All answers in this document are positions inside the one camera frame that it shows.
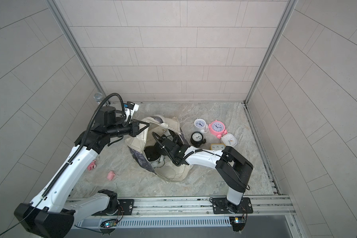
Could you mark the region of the yellow rectangular alarm clock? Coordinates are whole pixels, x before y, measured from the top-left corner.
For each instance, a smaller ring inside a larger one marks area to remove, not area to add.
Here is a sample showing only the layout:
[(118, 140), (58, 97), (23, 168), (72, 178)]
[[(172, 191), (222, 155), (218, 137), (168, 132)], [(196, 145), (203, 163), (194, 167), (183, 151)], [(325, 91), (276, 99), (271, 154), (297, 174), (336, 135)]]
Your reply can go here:
[(226, 148), (225, 144), (222, 143), (212, 143), (210, 145), (210, 150), (217, 151), (217, 150), (224, 150)]

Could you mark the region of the small white alarm clock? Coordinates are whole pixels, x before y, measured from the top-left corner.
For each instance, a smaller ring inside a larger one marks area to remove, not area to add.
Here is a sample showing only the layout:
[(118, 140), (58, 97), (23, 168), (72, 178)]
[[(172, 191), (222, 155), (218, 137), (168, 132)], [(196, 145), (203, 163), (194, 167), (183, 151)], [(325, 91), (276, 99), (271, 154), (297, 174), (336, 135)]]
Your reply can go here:
[(231, 133), (224, 135), (221, 140), (226, 146), (230, 147), (235, 147), (238, 144), (238, 140)]

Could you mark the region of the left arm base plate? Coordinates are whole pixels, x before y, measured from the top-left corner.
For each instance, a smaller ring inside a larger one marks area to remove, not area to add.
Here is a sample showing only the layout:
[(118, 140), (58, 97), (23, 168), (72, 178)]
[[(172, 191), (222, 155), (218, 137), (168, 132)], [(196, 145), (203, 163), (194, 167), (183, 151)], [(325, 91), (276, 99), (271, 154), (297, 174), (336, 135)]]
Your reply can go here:
[(132, 214), (134, 202), (134, 199), (119, 199), (116, 208), (107, 208), (104, 211), (99, 211), (92, 214), (92, 216), (129, 216)]

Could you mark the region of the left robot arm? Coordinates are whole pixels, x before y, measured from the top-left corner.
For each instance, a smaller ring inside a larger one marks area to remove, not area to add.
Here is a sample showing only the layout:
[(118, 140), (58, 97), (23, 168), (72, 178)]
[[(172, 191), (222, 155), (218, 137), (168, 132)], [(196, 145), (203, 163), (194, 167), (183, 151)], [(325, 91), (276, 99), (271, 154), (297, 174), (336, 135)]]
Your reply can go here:
[(66, 201), (83, 172), (112, 138), (120, 141), (125, 135), (136, 137), (149, 127), (149, 123), (133, 119), (138, 108), (132, 102), (122, 104), (120, 110), (98, 106), (53, 178), (31, 202), (15, 209), (16, 219), (27, 232), (42, 238), (63, 238), (74, 225), (93, 214), (124, 214), (117, 193), (107, 189), (71, 206)]

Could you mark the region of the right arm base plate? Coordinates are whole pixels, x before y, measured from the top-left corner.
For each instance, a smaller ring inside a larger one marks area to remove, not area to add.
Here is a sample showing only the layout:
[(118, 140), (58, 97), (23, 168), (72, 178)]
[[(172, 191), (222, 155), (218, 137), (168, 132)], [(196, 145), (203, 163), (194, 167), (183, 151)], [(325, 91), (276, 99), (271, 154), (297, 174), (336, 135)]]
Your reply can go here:
[(253, 208), (250, 198), (242, 197), (239, 205), (228, 201), (226, 197), (210, 197), (214, 214), (252, 214)]

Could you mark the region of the white twin-bell alarm clock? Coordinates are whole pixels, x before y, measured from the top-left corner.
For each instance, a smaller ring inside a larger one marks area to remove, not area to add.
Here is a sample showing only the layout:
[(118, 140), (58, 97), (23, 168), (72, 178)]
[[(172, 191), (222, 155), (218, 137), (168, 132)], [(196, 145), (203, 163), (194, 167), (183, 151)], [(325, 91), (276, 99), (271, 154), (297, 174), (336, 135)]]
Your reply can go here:
[(207, 133), (209, 131), (208, 124), (204, 119), (196, 119), (194, 121), (194, 126), (200, 133)]

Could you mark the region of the black alarm clock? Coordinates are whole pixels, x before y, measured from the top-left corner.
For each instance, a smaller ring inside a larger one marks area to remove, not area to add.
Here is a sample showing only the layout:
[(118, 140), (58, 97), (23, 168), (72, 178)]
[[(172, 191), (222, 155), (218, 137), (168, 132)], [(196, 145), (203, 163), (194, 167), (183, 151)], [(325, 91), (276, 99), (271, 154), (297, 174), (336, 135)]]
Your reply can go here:
[(194, 132), (190, 137), (190, 142), (194, 147), (199, 148), (206, 143), (206, 139), (202, 133)]

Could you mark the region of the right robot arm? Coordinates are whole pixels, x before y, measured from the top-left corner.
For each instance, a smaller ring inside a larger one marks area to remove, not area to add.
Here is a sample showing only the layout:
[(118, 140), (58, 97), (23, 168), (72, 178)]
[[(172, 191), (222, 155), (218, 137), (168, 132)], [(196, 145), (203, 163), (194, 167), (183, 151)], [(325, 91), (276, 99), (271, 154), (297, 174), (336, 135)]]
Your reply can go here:
[(163, 156), (170, 158), (175, 166), (200, 165), (215, 169), (229, 187), (222, 209), (230, 213), (242, 213), (247, 209), (243, 207), (243, 196), (248, 185), (253, 164), (242, 156), (233, 147), (227, 146), (223, 150), (205, 150), (178, 143), (176, 137), (170, 140), (166, 136), (153, 133), (157, 147)]

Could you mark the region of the beige canvas tote bag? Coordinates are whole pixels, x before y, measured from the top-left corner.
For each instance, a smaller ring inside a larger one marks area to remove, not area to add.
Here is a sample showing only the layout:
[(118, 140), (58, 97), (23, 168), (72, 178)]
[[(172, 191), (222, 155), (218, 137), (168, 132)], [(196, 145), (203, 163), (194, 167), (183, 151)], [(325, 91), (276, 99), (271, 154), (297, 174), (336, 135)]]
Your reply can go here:
[(153, 138), (153, 133), (157, 133), (159, 136), (167, 136), (170, 140), (174, 137), (178, 137), (183, 144), (188, 144), (185, 139), (180, 123), (176, 118), (170, 119), (162, 115), (154, 115), (146, 117), (142, 121), (150, 123), (148, 136), (146, 138), (130, 137), (126, 139), (126, 145), (128, 146), (130, 153), (136, 163), (143, 169), (156, 174), (161, 179), (169, 182), (181, 182), (183, 181), (192, 166), (181, 165), (176, 166), (172, 163), (168, 156), (164, 156), (165, 165), (161, 168), (153, 168), (151, 163), (147, 160), (144, 149), (147, 146), (155, 146), (155, 148), (162, 152), (159, 148), (157, 141)]

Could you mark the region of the pink alarm clock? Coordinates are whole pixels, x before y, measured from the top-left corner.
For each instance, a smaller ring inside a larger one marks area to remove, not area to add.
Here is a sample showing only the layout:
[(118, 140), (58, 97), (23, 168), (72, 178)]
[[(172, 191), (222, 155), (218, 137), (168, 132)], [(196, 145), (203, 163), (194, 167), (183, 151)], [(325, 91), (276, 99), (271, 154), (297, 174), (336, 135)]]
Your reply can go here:
[(228, 132), (226, 130), (226, 126), (218, 120), (215, 120), (213, 122), (211, 122), (208, 125), (208, 129), (210, 131), (210, 133), (217, 137), (218, 139), (221, 139), (223, 136), (225, 136)]

